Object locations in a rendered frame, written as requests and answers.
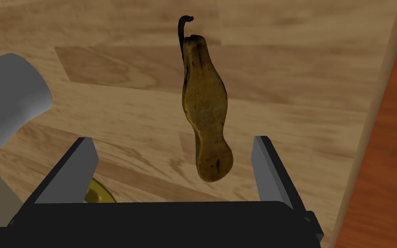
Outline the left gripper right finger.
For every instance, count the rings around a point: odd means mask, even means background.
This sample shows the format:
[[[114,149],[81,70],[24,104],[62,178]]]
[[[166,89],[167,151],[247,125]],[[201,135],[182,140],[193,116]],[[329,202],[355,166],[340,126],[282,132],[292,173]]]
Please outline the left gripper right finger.
[[[267,136],[254,137],[251,164],[261,201],[279,201],[293,210],[306,210],[282,160]]]

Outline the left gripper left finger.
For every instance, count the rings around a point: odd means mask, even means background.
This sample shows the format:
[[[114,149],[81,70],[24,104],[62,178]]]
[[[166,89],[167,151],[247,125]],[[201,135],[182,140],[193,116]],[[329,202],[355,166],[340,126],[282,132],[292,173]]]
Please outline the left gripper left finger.
[[[29,196],[28,203],[82,203],[98,161],[93,139],[78,138]]]

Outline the yellow round object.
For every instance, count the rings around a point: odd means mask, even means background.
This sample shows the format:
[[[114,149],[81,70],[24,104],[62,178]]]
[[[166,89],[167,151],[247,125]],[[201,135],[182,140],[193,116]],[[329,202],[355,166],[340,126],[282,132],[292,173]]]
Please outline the yellow round object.
[[[84,197],[86,203],[112,203],[117,202],[108,189],[98,180],[92,178],[88,191]]]

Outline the brown spotted pear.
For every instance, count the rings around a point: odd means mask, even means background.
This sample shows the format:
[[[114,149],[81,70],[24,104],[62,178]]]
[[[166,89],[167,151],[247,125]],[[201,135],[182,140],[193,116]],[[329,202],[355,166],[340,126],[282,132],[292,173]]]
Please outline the brown spotted pear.
[[[195,164],[199,177],[216,182],[233,166],[233,153],[224,139],[227,115],[226,88],[209,55],[206,40],[200,35],[184,35],[184,15],[178,21],[178,37],[184,64],[182,106],[195,134]]]

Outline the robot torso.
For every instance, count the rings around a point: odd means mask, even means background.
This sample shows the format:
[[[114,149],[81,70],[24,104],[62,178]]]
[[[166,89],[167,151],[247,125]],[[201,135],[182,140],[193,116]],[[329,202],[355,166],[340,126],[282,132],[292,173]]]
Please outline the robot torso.
[[[52,107],[51,92],[25,58],[0,56],[0,148],[24,124]]]

